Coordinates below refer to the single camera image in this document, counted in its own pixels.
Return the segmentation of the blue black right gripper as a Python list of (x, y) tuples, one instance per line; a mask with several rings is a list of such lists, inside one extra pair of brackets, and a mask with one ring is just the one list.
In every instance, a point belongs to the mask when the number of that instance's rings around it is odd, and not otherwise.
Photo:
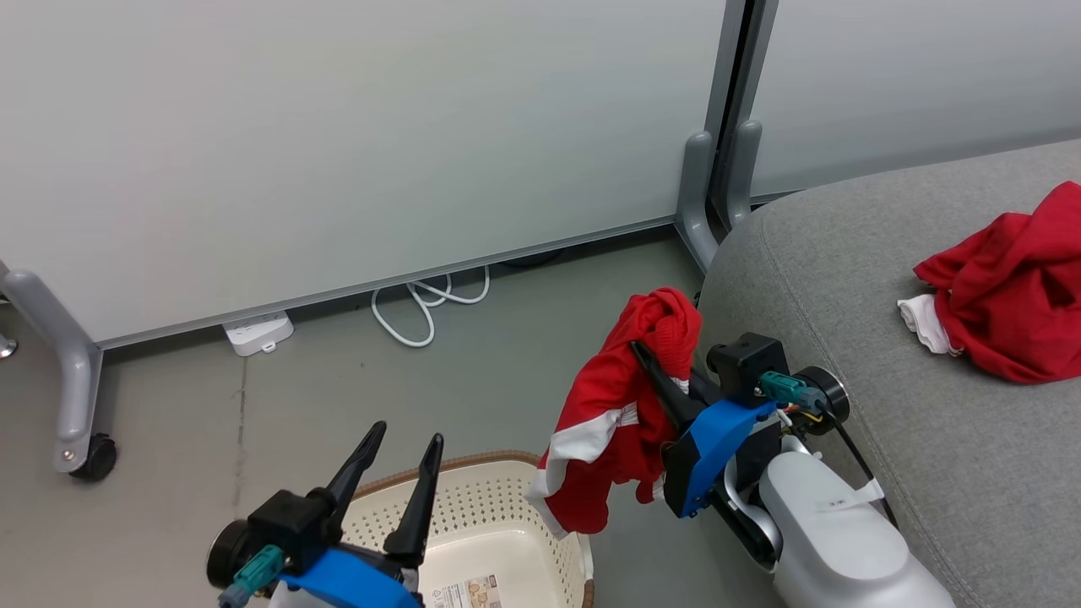
[(808, 366), (795, 376), (764, 371), (752, 376), (749, 395), (722, 392), (692, 368), (688, 381), (668, 376), (660, 358), (644, 342), (630, 343), (660, 408), (676, 428), (676, 440), (663, 450), (665, 504), (678, 517), (706, 508), (713, 484), (755, 426), (785, 413), (796, 429), (825, 434), (848, 420), (849, 394), (833, 373)]

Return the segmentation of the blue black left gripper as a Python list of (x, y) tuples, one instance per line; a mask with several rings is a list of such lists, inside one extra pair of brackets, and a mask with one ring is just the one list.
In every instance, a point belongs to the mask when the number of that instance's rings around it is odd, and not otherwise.
[[(341, 529), (362, 476), (381, 449), (388, 424), (368, 429), (326, 485), (334, 500), (328, 527)], [(329, 543), (319, 531), (263, 534), (252, 523), (228, 524), (211, 543), (206, 579), (221, 607), (422, 607), (416, 571), (425, 561), (444, 438), (436, 432), (418, 464), (416, 484), (383, 553)]]

